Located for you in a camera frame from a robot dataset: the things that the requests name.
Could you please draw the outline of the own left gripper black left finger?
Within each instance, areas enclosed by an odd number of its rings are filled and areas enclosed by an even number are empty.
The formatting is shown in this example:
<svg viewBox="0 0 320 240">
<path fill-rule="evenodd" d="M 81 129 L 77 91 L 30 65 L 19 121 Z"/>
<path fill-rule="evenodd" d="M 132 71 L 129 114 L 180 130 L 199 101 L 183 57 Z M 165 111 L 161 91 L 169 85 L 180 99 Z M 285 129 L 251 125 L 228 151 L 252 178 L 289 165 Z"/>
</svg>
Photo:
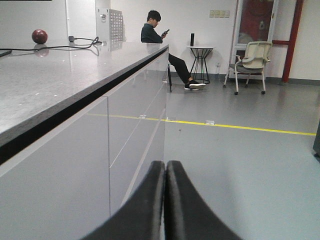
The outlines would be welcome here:
<svg viewBox="0 0 320 240">
<path fill-rule="evenodd" d="M 85 240 L 160 239 L 165 164 L 153 161 L 133 195 L 103 225 Z"/>
</svg>

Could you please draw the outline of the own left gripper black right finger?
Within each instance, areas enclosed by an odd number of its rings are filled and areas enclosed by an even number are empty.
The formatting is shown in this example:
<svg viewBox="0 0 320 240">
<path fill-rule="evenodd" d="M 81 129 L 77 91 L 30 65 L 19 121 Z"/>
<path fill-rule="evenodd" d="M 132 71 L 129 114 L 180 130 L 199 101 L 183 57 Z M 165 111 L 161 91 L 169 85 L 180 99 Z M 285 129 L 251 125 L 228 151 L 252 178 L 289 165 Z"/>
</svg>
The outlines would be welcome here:
<svg viewBox="0 0 320 240">
<path fill-rule="evenodd" d="M 167 163 L 165 180 L 166 240 L 239 240 L 202 199 L 182 163 Z"/>
</svg>

